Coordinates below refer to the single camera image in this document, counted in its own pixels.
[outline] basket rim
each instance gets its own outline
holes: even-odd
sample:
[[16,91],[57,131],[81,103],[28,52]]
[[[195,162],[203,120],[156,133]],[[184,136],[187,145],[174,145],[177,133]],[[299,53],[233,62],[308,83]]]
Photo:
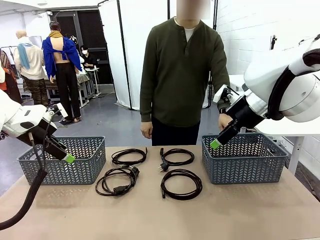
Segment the basket rim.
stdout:
[[204,147],[205,149],[205,153],[211,158],[211,159],[215,159],[215,160],[234,160],[234,159],[265,159],[265,158],[268,158],[268,159],[274,159],[274,158],[287,158],[289,156],[289,154],[284,151],[280,146],[278,146],[277,144],[275,144],[270,138],[268,138],[265,134],[263,133],[260,133],[260,132],[250,132],[250,133],[238,133],[237,135],[246,135],[246,136],[249,136],[249,135],[261,135],[263,136],[267,141],[269,141],[271,144],[273,144],[280,152],[282,152],[282,155],[281,156],[220,156],[220,157],[212,157],[209,153],[209,150],[206,146],[206,144],[204,143],[204,138],[205,137],[218,137],[219,135],[217,134],[206,134],[206,135],[202,135],[201,136],[201,143],[202,143],[202,146]]
[[[97,152],[98,148],[100,148],[100,146],[105,142],[106,137],[105,136],[55,136],[57,139],[61,139],[61,138],[68,138],[68,139],[78,139],[78,138],[99,138],[102,139],[103,141],[101,141],[101,143],[99,144],[99,146],[96,148],[96,150],[94,151],[93,155]],[[20,159],[22,156],[24,156],[25,154],[27,154],[30,150],[33,150],[33,148],[29,148],[28,150],[26,150],[21,156],[17,157],[17,160],[19,162],[25,162],[25,161],[37,161],[37,159]],[[93,158],[93,155],[89,158],[76,158],[74,160],[75,161],[90,161]],[[51,162],[51,161],[61,161],[58,159],[46,159],[46,161]]]

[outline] camouflage pants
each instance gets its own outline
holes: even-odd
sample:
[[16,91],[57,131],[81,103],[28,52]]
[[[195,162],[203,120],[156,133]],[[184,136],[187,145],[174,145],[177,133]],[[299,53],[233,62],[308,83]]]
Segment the camouflage pants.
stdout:
[[47,96],[45,80],[30,80],[25,76],[23,77],[23,79],[26,83],[27,88],[31,92],[34,105],[44,105],[48,107],[49,101]]

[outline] gray basket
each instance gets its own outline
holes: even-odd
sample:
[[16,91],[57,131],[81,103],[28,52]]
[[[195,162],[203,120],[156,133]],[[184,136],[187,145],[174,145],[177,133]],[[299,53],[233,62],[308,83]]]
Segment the gray basket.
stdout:
[[202,161],[212,184],[279,182],[288,154],[260,133],[238,134],[214,150],[218,135],[202,137]]
[[[66,145],[66,152],[75,157],[73,163],[57,160],[48,153],[46,157],[47,176],[42,185],[91,185],[93,184],[106,163],[104,136],[63,136],[57,139]],[[42,159],[42,145],[37,145]],[[18,161],[24,175],[31,185],[38,170],[35,152],[28,150]]]

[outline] blue sweater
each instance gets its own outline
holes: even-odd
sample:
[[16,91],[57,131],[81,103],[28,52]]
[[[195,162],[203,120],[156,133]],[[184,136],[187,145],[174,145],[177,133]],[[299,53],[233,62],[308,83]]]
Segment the blue sweater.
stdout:
[[79,54],[76,49],[76,45],[72,40],[66,37],[63,37],[63,49],[62,51],[59,51],[59,50],[53,49],[50,37],[48,36],[42,42],[42,49],[44,54],[45,70],[49,79],[50,79],[50,76],[54,77],[57,72],[54,53],[61,53],[63,60],[69,59],[70,62],[72,62],[73,65],[75,65],[79,71],[82,71]]

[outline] dark green sweater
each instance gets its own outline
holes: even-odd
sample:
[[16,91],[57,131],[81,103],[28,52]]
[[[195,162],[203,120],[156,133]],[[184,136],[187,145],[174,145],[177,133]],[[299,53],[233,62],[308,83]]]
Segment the dark green sweater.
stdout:
[[[140,91],[142,122],[151,115],[163,124],[199,123],[210,71],[213,89],[230,85],[220,35],[200,21],[187,42],[174,18],[152,28],[146,42]],[[228,107],[219,102],[218,108]]]

